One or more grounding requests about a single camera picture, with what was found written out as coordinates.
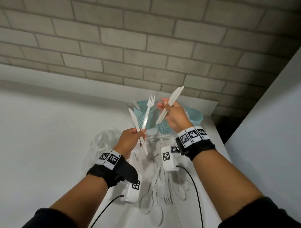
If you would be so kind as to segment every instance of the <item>black cable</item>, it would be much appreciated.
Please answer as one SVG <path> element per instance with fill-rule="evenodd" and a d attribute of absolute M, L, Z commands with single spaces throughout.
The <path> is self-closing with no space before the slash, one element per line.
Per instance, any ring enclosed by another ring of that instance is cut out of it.
<path fill-rule="evenodd" d="M 92 226 L 90 228 L 92 228 L 94 226 L 94 224 L 96 223 L 96 221 L 98 220 L 98 218 L 102 215 L 102 213 L 105 211 L 105 209 L 107 209 L 108 206 L 110 206 L 111 203 L 114 202 L 114 200 L 118 199 L 119 197 L 124 197 L 123 195 L 117 196 L 116 198 L 114 198 L 105 208 L 104 210 L 100 213 L 100 215 L 97 217 L 97 219 L 93 222 Z"/>
<path fill-rule="evenodd" d="M 193 181 L 192 176 L 191 176 L 190 173 L 187 171 L 187 169 L 186 169 L 185 167 L 183 167 L 183 166 L 180 166 L 180 165 L 177 165 L 177 167 L 180 167 L 180 168 L 184 169 L 184 170 L 188 173 L 188 175 L 190 176 L 190 178 L 191 178 L 191 180 L 192 180 L 192 182 L 193 182 L 193 184 L 194 184 L 195 190 L 197 191 L 197 186 L 195 185 L 195 182 Z M 199 201 L 199 207 L 200 207 L 200 213 L 201 213 L 201 221 L 202 221 L 202 228 L 204 228 L 204 224 L 203 224 L 203 216 L 202 216 L 202 210 L 201 210 L 201 203 L 200 203 L 200 198 L 199 198 L 198 192 L 197 192 L 197 200 Z"/>

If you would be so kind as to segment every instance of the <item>hand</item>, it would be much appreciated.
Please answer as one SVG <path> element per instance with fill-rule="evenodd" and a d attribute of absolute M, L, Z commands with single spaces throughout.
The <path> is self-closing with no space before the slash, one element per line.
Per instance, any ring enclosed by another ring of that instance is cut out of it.
<path fill-rule="evenodd" d="M 146 129 L 141 130 L 138 133 L 136 128 L 124 130 L 113 150 L 124 156 L 125 160 L 128 159 L 131 155 L 131 151 L 137 145 L 139 138 L 142 136 L 145 141 L 145 138 L 147 137 L 145 132 Z"/>
<path fill-rule="evenodd" d="M 187 118 L 185 111 L 181 105 L 177 102 L 173 103 L 173 106 L 168 104 L 169 98 L 161 98 L 163 103 L 158 103 L 157 108 L 163 111 L 165 108 L 168 113 L 165 119 L 168 121 L 170 127 L 177 133 L 187 128 L 193 127 L 193 124 Z"/>

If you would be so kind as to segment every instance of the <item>plastic fork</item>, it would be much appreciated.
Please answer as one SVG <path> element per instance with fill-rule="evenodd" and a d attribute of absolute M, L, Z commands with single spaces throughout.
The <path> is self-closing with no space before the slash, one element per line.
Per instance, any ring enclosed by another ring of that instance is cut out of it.
<path fill-rule="evenodd" d="M 148 114 L 150 112 L 151 107 L 153 107 L 154 104 L 155 104 L 155 95 L 150 95 L 150 97 L 148 99 L 148 102 L 147 102 L 147 110 L 146 110 L 146 113 L 145 113 L 145 117 L 143 119 L 143 124 L 142 124 L 141 130 L 145 129 L 145 126 L 146 126 L 146 123 L 147 123 L 147 120 L 148 120 Z"/>

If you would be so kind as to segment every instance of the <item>brick wall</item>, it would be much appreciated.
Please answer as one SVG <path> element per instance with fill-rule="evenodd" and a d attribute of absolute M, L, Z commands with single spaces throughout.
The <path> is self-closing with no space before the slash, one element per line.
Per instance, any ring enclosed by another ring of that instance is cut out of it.
<path fill-rule="evenodd" d="M 0 0 L 0 62 L 245 117 L 301 46 L 300 0 Z"/>

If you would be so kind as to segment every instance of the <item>forearm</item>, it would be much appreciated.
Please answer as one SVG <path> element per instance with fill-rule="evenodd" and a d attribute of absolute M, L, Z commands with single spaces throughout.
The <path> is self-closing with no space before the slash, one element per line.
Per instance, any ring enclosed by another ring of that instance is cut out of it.
<path fill-rule="evenodd" d="M 87 228 L 107 191 L 102 177 L 87 175 L 50 208 L 66 214 L 79 228 Z"/>
<path fill-rule="evenodd" d="M 221 220 L 263 196 L 259 189 L 216 150 L 193 159 L 195 170 Z"/>

